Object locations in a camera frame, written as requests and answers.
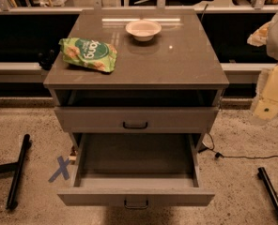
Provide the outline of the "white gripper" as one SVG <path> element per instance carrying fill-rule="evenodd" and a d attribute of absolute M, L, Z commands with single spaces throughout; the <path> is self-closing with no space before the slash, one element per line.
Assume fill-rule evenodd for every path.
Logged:
<path fill-rule="evenodd" d="M 253 32 L 247 43 L 256 47 L 267 43 L 267 55 L 278 60 L 278 13 L 270 22 Z M 251 121 L 263 125 L 278 114 L 278 64 L 260 72 L 255 91 L 256 96 L 250 108 Z"/>

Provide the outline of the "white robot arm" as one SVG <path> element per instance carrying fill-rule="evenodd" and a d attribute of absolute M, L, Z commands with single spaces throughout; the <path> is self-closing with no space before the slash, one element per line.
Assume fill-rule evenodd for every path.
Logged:
<path fill-rule="evenodd" d="M 247 43 L 256 47 L 265 45 L 267 55 L 277 61 L 275 67 L 263 68 L 260 72 L 250 108 L 251 120 L 265 124 L 278 114 L 278 12 L 270 22 L 253 32 Z"/>

